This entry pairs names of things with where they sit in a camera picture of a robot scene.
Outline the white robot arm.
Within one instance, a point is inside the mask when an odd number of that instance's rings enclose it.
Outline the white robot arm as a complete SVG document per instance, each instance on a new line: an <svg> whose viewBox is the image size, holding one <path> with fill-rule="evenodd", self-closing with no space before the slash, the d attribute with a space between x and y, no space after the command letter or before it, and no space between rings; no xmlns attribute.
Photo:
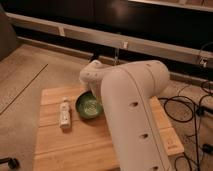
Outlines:
<svg viewBox="0 0 213 171"><path fill-rule="evenodd" d="M165 64L146 60L105 67L94 60L79 79L103 105L121 171L174 171L150 105L170 80Z"/></svg>

